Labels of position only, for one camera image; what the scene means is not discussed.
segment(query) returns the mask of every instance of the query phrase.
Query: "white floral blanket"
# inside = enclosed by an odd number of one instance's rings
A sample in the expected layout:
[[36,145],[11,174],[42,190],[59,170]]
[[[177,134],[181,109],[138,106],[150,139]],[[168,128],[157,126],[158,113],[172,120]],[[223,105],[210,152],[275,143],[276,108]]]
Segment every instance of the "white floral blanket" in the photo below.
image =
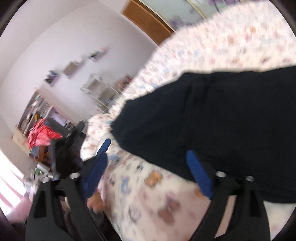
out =
[[[296,37],[269,1],[237,4],[167,39],[139,71],[109,114],[89,120],[81,158],[93,157],[112,140],[109,165],[99,183],[109,218],[125,241],[186,241],[199,225],[210,200],[197,184],[122,150],[110,124],[128,99],[175,81],[187,71],[265,71],[296,64]],[[235,197],[229,198],[217,235],[225,232]],[[271,238],[282,229],[295,204],[265,202]]]

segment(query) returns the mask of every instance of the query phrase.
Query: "curtain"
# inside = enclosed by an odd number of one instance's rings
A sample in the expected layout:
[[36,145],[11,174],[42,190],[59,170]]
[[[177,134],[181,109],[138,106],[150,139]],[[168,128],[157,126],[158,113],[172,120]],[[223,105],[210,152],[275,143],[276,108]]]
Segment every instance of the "curtain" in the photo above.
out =
[[20,203],[25,195],[23,174],[0,150],[0,208],[5,215]]

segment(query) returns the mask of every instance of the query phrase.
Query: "mattress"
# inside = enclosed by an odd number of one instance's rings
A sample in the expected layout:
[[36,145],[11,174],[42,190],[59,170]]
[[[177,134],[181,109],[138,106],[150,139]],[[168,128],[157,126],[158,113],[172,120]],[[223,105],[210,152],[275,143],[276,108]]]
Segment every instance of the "mattress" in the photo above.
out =
[[[119,147],[110,134],[110,124],[125,102],[177,80],[184,72],[266,71],[295,64],[296,37],[269,1],[229,7],[207,21],[182,28],[155,50],[109,113],[89,120],[81,148],[81,158],[87,160],[106,138],[112,140],[99,190],[122,240],[189,240],[210,204],[196,183]],[[217,236],[227,229],[234,201],[231,196]],[[296,204],[264,205],[274,238]]]

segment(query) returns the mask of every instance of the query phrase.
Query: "silver screw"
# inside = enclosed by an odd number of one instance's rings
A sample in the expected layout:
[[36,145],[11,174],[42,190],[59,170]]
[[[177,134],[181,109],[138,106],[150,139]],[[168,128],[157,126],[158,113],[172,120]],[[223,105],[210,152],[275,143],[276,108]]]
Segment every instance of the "silver screw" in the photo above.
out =
[[226,177],[226,174],[224,172],[216,172],[217,177]]
[[248,182],[254,182],[254,178],[252,176],[246,176],[246,180]]
[[44,177],[42,178],[41,180],[43,183],[48,183],[50,181],[50,178],[49,177]]
[[70,175],[70,178],[71,178],[71,179],[76,179],[76,178],[78,178],[78,177],[80,177],[80,174],[79,174],[78,172],[72,173],[72,174]]

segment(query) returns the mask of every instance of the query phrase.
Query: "frosted glass panel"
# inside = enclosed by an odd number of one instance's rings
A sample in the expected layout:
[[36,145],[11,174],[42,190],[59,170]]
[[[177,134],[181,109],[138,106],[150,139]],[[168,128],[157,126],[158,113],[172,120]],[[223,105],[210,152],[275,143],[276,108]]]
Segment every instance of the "frosted glass panel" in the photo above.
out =
[[142,0],[164,18],[174,29],[193,25],[202,16],[186,0]]
[[209,18],[214,13],[220,12],[223,8],[239,3],[239,0],[191,0]]

